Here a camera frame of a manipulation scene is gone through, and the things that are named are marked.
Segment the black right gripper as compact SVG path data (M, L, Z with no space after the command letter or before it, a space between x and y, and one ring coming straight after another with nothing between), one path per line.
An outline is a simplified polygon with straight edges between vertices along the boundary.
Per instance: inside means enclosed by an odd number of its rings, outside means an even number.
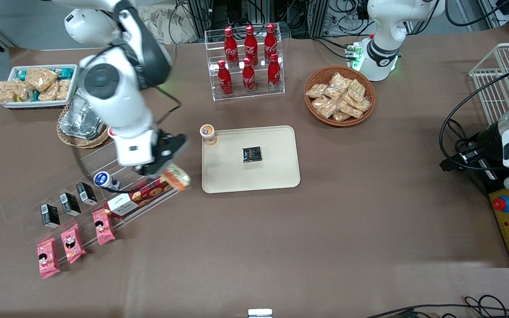
M154 160L150 164L134 167L135 173L143 177L157 178L177 159L188 146L185 134L172 135L163 130L158 131L157 143L153 147Z

